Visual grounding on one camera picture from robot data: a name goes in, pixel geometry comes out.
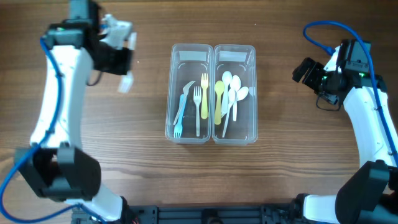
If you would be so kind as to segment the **white fork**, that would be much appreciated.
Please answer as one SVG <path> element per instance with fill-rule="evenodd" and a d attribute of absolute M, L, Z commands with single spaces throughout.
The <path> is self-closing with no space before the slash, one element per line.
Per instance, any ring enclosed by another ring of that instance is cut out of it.
<path fill-rule="evenodd" d="M 188 83 L 183 87 L 183 94 L 184 94 L 184 97 L 183 97 L 182 103 L 186 102 L 189 89 L 190 89 L 190 87 L 194 84 L 194 82 L 195 82 L 195 81 L 190 81 L 190 82 L 188 82 Z M 178 111 L 177 111 L 177 114 L 176 114 L 176 117 L 175 117 L 175 120 L 174 120 L 174 125 L 177 124 L 178 117 L 180 116 L 181 111 L 182 111 L 182 106 L 179 106 Z"/>
<path fill-rule="evenodd" d="M 136 39 L 137 39 L 137 33 L 132 32 L 128 38 L 128 48 L 132 54 L 134 53 L 136 48 Z M 132 73 L 132 65 L 130 65 L 130 69 L 127 71 L 127 74 L 123 75 L 121 78 L 118 91 L 120 93 L 128 93 L 133 83 L 134 83 L 134 76 Z"/>
<path fill-rule="evenodd" d="M 200 136 L 200 103 L 201 103 L 201 88 L 199 86 L 194 87 L 193 101 L 196 106 L 196 115 L 195 115 L 196 137 L 199 137 Z"/>

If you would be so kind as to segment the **white spoon four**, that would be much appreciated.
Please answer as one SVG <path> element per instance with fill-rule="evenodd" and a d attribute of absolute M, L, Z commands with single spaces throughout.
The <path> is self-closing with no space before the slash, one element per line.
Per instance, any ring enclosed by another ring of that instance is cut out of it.
<path fill-rule="evenodd" d="M 225 71 L 222 76 L 222 82 L 224 83 L 224 92 L 223 92 L 223 99 L 221 102 L 221 115 L 227 113 L 228 109 L 228 88 L 229 84 L 232 81 L 232 74 L 230 71 Z"/>

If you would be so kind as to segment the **yellow plastic spoon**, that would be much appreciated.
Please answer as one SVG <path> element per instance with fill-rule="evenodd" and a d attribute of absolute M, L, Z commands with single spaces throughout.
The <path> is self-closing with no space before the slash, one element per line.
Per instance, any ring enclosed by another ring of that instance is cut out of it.
<path fill-rule="evenodd" d="M 216 106 L 215 106 L 214 122 L 216 125 L 221 124 L 221 96 L 223 92 L 224 92 L 224 83 L 221 80 L 218 80 L 215 83 Z"/>

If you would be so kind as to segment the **yellow plastic fork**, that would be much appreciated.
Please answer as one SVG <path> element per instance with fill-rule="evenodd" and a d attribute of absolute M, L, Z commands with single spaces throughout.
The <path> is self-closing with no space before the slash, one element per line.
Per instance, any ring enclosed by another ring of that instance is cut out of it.
<path fill-rule="evenodd" d="M 201 88 L 202 88 L 201 118 L 207 119 L 208 117 L 208 102 L 207 102 L 208 74 L 207 73 L 202 73 L 201 75 Z"/>

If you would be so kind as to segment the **light blue plastic fork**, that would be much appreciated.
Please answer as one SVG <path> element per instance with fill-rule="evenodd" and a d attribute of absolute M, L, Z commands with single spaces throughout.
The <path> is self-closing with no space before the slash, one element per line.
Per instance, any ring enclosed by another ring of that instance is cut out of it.
<path fill-rule="evenodd" d="M 183 97 L 184 97 L 184 94 L 181 94 L 179 106 L 182 106 L 182 111 L 181 111 L 180 116 L 178 117 L 177 124 L 174 127 L 174 138 L 181 138 L 182 131 L 183 131 L 182 120 L 183 120 L 183 113 L 184 113 L 185 105 L 186 105 L 186 103 L 182 103 Z"/>

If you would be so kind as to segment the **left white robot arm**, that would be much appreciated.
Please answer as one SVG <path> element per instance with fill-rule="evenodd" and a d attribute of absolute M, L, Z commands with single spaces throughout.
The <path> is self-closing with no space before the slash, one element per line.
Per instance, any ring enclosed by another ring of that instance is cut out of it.
<path fill-rule="evenodd" d="M 85 89 L 92 71 L 132 77 L 136 43 L 132 24 L 89 22 L 53 24 L 41 38 L 47 80 L 30 148 L 14 157 L 19 172 L 40 198 L 80 208 L 100 223 L 136 223 L 126 199 L 101 181 L 99 162 L 84 152 L 80 123 Z"/>

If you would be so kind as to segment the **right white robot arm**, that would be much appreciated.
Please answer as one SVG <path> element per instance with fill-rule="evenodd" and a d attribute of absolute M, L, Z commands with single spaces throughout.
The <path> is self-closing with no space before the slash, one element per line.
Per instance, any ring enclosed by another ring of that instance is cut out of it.
<path fill-rule="evenodd" d="M 359 170 L 336 195 L 301 195 L 299 215 L 322 223 L 397 223 L 397 132 L 382 77 L 367 61 L 305 58 L 292 78 L 347 112 L 358 145 Z"/>

